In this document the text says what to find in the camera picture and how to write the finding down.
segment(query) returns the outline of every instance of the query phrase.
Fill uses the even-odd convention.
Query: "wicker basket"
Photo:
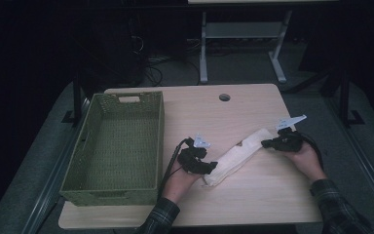
[[[76,206],[154,205],[163,136],[162,92],[94,95],[59,193]]]

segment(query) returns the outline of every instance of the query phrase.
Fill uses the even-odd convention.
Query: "white towel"
[[[262,147],[262,140],[271,138],[273,138],[273,135],[269,131],[261,129],[233,146],[217,160],[217,167],[211,174],[205,175],[204,179],[207,186],[215,186],[227,176],[235,173],[251,158],[254,152]]]

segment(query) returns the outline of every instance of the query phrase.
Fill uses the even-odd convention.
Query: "person's right hand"
[[[308,177],[312,184],[318,179],[327,178],[318,161],[318,156],[312,146],[303,142],[299,152],[283,152],[283,155],[290,159],[296,168]]]

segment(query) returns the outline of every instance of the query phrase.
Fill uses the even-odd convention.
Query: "dark background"
[[[56,98],[74,77],[80,77],[88,97],[108,87],[136,86],[145,55],[131,52],[132,33],[145,36],[147,47],[181,51],[178,56],[183,39],[200,37],[197,24],[189,23],[200,23],[200,12],[144,12],[129,28],[131,14],[92,9],[111,2],[117,3],[0,1],[0,199]],[[295,11],[286,40],[310,42],[302,69],[342,67],[374,107],[374,1],[342,3],[320,14]]]

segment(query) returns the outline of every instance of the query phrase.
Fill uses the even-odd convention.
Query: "table top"
[[[211,147],[204,161],[222,156],[265,128],[274,136],[280,118],[289,117],[275,85],[223,85],[108,90],[105,93],[163,91],[165,136],[163,169],[176,145],[201,134]],[[219,96],[230,96],[221,101]],[[279,152],[260,149],[236,173],[215,187],[198,180],[179,203],[174,226],[318,222],[321,216],[309,182]],[[152,206],[76,207],[65,202],[59,226],[117,228],[141,225]]]

